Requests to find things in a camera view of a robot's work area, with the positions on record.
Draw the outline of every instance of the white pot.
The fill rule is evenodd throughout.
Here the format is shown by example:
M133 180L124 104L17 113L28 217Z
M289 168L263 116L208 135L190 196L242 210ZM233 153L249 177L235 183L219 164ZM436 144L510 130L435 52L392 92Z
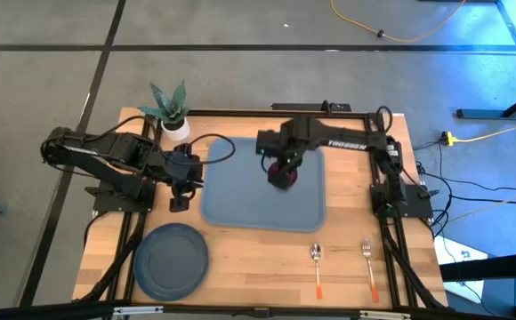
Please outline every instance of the white pot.
M183 120L185 120L183 122L183 126L176 130L168 130L163 125L163 122L161 122L161 126L163 127L163 131L165 132L165 136L167 138L169 138L169 140L179 141L179 140L183 140L189 136L189 133L190 133L189 122L187 121L187 118L184 118Z

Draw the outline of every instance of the potted plant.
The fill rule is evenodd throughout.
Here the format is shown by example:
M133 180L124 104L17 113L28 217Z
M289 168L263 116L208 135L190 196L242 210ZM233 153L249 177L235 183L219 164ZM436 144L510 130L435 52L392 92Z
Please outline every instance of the potted plant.
M181 84L175 89L171 99L154 84L150 85L158 108L143 106L138 107L138 109L146 115L154 116L159 119L165 131L165 135L170 140L179 141L187 138L190 128L187 118L185 117L189 112L189 109L185 107L185 99L187 98L185 80L181 81Z

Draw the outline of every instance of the yellow extension cord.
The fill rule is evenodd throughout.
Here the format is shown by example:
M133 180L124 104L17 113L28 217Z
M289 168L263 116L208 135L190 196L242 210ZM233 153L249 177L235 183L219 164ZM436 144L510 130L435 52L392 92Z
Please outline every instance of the yellow extension cord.
M456 14L456 12L462 7L464 6L466 0L462 0L462 2L460 2L460 4L452 11L452 13L450 13L438 26L436 26L436 28L433 28L432 30L426 32L425 34L423 35L420 35L420 36L417 36L417 37L414 37L414 38L411 38L411 39L400 39L400 38L397 38L397 37L394 37L394 36L389 36L387 34L382 34L382 37L384 38L387 38L387 39L390 39L392 41L397 41L397 42L401 42L401 43L413 43L413 42L416 42L418 40L422 40L424 38L426 38L427 36L431 36L432 34L434 34L436 31L438 31L440 28L442 28L442 26L444 26L446 24L446 22L448 22L453 16L454 14ZM356 20L353 20L351 18L348 18L348 17L345 17L344 15L340 14L337 9L335 9L335 0L331 0L331 8L333 9L333 12L335 12L335 14L345 20L345 21L348 21L358 27L361 27L367 31L370 31L372 33L374 33L375 35L378 35L379 34L379 30L375 30L373 28L370 28L369 26L366 26ZM516 127L513 127L513 128L509 128L509 129L505 129L505 130L502 130L502 131L499 131L499 132L493 132L493 133L490 133L490 134L486 134L486 135L483 135L483 136L479 136L479 137L476 137L476 138L471 138L471 139L458 139L456 137L454 137L452 135L451 132L448 132L448 142L447 144L451 147L454 145L454 142L474 142L474 141L477 141L477 140L482 140L482 139L486 139L486 138L490 138L490 137L493 137L493 136L496 136L497 134L501 134L501 133L505 133L505 132L509 132L511 130L515 130Z
M448 20L450 20L450 18L452 18L452 16L454 16L454 14L465 4L466 0L462 0L462 2L456 7L455 10L452 11L452 13L450 13L438 26L436 26L436 28L426 32L425 34L423 35L420 35L420 36L417 36L417 37L414 37L414 38L411 38L411 39L400 39L400 38L397 38L397 37L394 37L394 36L388 36L386 34L382 34L382 37L384 38L387 38L387 39L390 39L392 41L397 41L397 42L401 42L401 43L413 43L413 42L416 42L418 40L422 40L428 36L431 36L432 34L434 34L436 31L438 31L440 28L442 28L442 26L444 26L446 24L446 22ZM348 18L348 17L345 17L344 15L340 14L337 9L335 9L335 3L334 3L334 0L331 0L331 8L333 9L333 12L335 12L335 14L345 20L345 21L348 21L358 27L361 27L367 31L370 31L372 33L374 33L375 35L379 35L379 30L375 30L373 28L370 28L369 26L366 26L358 21L355 21L351 18Z
M491 138L493 136L496 136L497 134L506 133L506 132L509 132L509 131L515 130L515 129L516 129L516 126L514 126L513 128L505 129L505 130L498 131L498 132L493 132L493 133L490 133L490 134L482 135L482 136L479 136L479 137L476 137L476 138L471 138L471 139L458 139L458 138L456 138L454 136L451 136L451 140L452 140L452 144L454 142L474 142L474 141L477 141L477 140Z

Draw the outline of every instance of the succulent plant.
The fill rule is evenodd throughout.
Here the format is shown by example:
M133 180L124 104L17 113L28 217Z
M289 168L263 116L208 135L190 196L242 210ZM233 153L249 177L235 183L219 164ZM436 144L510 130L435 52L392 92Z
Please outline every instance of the succulent plant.
M189 112L189 109L185 106L185 100L187 99L185 80L181 81L181 84L175 89L171 99L156 85L150 85L157 108L142 106L138 109L146 115L155 116L164 124L179 123Z

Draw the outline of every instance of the blue cutting board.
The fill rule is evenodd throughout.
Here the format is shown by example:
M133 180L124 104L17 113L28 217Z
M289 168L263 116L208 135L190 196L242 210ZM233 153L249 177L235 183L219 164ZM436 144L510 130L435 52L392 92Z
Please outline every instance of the blue cutting board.
M201 213L214 225L313 232L326 218L325 169L323 153L306 151L298 168L297 182L280 190L268 181L255 154L256 139L231 138L234 156L206 167ZM228 155L230 144L216 140L208 160ZM264 159L266 169L273 159Z

